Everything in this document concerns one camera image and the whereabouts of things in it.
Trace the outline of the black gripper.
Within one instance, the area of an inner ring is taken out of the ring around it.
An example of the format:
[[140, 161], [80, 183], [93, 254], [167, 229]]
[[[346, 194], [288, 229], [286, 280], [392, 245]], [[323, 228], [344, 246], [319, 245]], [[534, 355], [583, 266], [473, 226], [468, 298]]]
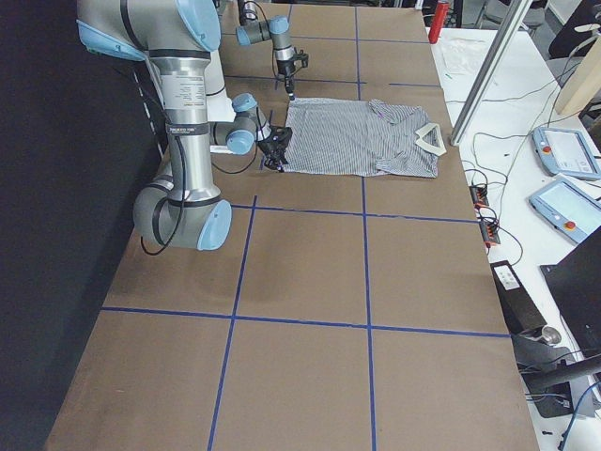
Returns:
[[257, 142], [265, 156], [264, 166], [279, 173], [285, 172], [285, 152], [292, 138], [290, 127], [270, 126], [270, 135]]
[[295, 85], [291, 81], [299, 70], [309, 66], [309, 55], [303, 49], [298, 50], [294, 46], [288, 46], [283, 49], [275, 49], [274, 58], [275, 78], [285, 82], [285, 92], [290, 101], [293, 101], [296, 99]]

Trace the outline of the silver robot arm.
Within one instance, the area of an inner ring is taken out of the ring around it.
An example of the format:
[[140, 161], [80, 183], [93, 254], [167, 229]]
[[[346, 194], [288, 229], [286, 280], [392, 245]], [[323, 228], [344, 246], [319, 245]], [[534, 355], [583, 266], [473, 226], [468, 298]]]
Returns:
[[263, 8], [255, 1], [238, 1], [239, 26], [236, 36], [239, 45], [250, 46], [259, 42], [272, 45], [272, 71], [276, 80], [284, 84], [288, 98], [295, 95], [295, 76], [309, 66], [309, 55], [298, 49], [289, 33], [290, 23], [286, 16], [268, 18]]
[[286, 163], [288, 127], [268, 121], [255, 98], [233, 99], [230, 121], [208, 118], [208, 98], [223, 90], [217, 61], [221, 27], [211, 1], [80, 1], [78, 30], [90, 52], [146, 62], [162, 101], [169, 163], [137, 196], [142, 241], [200, 251], [225, 242], [231, 205], [214, 184], [210, 149], [243, 155], [258, 147], [269, 168]]

